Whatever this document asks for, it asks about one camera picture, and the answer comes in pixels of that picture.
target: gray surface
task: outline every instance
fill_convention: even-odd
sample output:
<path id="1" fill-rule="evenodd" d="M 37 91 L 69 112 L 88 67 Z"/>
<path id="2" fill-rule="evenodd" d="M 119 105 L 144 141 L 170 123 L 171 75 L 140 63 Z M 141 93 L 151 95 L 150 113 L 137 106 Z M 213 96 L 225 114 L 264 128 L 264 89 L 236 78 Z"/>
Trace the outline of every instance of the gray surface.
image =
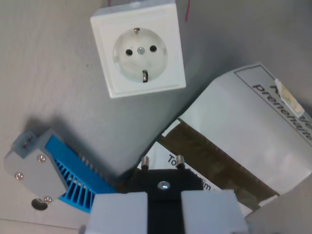
<path id="1" fill-rule="evenodd" d="M 261 61 L 303 105 L 312 103 L 308 0 L 191 0 L 187 24 L 187 0 L 178 0 L 187 88 L 115 100 L 109 99 L 89 22 L 105 4 L 0 1 L 2 156 L 25 128 L 52 126 L 106 165 L 108 176 L 120 174 L 200 88 L 253 61 Z M 87 221 L 85 213 L 58 201 L 45 213 L 34 212 L 34 195 L 1 167 L 0 218 L 66 227 Z"/>
<path id="2" fill-rule="evenodd" d="M 311 234 L 312 176 L 247 217 L 253 234 Z"/>

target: white plastic block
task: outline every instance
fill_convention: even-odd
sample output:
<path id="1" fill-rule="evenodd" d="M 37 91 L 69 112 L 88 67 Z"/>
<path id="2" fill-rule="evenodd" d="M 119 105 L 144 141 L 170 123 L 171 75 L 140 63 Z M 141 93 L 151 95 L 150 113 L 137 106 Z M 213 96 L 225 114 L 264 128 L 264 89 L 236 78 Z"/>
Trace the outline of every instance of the white plastic block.
<path id="1" fill-rule="evenodd" d="M 147 193 L 97 194 L 86 234 L 147 234 Z"/>
<path id="2" fill-rule="evenodd" d="M 91 24 L 111 98 L 186 86 L 174 0 L 102 8 Z"/>
<path id="3" fill-rule="evenodd" d="M 233 191 L 183 191 L 185 234 L 248 233 Z"/>

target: socket holes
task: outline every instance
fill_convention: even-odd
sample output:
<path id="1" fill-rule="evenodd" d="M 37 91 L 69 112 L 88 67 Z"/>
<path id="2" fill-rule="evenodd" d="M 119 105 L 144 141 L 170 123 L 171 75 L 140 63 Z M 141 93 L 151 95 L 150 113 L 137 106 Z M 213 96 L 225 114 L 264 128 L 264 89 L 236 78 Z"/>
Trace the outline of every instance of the socket holes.
<path id="1" fill-rule="evenodd" d="M 126 50 L 126 55 L 131 56 L 133 54 L 132 50 Z"/>
<path id="2" fill-rule="evenodd" d="M 44 211 L 48 208 L 48 204 L 38 198 L 31 201 L 31 206 L 38 211 Z"/>
<path id="3" fill-rule="evenodd" d="M 152 45 L 152 46 L 150 47 L 150 51 L 151 51 L 151 52 L 156 52 L 156 50 L 157 50 L 157 47 L 156 47 L 156 46 Z"/>

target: socket faceplate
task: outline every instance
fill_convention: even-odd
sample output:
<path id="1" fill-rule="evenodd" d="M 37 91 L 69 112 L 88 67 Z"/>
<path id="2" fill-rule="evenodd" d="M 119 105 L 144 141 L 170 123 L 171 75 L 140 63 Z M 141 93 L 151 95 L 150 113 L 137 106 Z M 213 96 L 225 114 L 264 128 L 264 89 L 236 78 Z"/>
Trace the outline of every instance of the socket faceplate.
<path id="1" fill-rule="evenodd" d="M 186 86 L 174 0 L 102 8 L 91 24 L 111 98 Z"/>

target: brown tape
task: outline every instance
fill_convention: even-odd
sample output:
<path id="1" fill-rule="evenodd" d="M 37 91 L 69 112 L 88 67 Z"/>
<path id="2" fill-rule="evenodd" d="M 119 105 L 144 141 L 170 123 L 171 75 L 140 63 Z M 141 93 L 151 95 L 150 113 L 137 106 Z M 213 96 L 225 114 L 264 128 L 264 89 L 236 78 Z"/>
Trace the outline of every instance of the brown tape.
<path id="1" fill-rule="evenodd" d="M 219 188 L 234 190 L 240 203 L 257 210 L 259 202 L 279 195 L 188 124 L 181 122 L 158 142 Z"/>

